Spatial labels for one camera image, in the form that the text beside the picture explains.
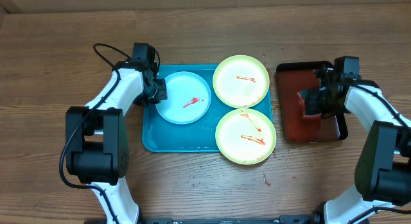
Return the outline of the light blue plate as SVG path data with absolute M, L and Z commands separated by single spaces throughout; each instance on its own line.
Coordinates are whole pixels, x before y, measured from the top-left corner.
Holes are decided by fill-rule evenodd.
M 165 120 L 186 125 L 200 119 L 211 104 L 211 89 L 203 77 L 181 71 L 165 77 L 167 99 L 156 104 Z

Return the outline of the yellow plate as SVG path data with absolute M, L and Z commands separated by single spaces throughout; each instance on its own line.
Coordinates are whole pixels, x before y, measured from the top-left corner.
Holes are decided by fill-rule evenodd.
M 268 93 L 270 78 L 265 66 L 248 55 L 234 55 L 220 62 L 213 74 L 217 97 L 233 108 L 250 108 Z
M 224 157 L 241 165 L 258 164 L 275 150 L 277 134 L 271 120 L 251 108 L 224 115 L 216 126 L 217 147 Z

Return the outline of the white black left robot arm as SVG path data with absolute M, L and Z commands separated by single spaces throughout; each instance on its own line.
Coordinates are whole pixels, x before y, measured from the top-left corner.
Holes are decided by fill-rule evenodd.
M 106 223 L 143 223 L 125 178 L 130 156 L 125 115 L 133 104 L 166 100 L 166 83 L 157 77 L 161 59 L 153 46 L 136 42 L 131 55 L 109 65 L 112 75 L 103 90 L 66 112 L 59 175 L 65 185 L 95 193 Z

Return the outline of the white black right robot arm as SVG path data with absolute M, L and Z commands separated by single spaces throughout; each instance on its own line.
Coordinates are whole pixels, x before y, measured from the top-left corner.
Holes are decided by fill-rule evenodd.
M 298 93 L 304 115 L 322 118 L 353 114 L 367 132 L 356 164 L 354 185 L 327 201 L 313 215 L 314 223 L 366 223 L 380 211 L 410 214 L 410 163 L 396 162 L 396 154 L 410 158 L 410 120 L 384 97 L 380 87 L 362 79 L 359 59 L 336 58 L 332 67 L 314 71 L 319 86 Z

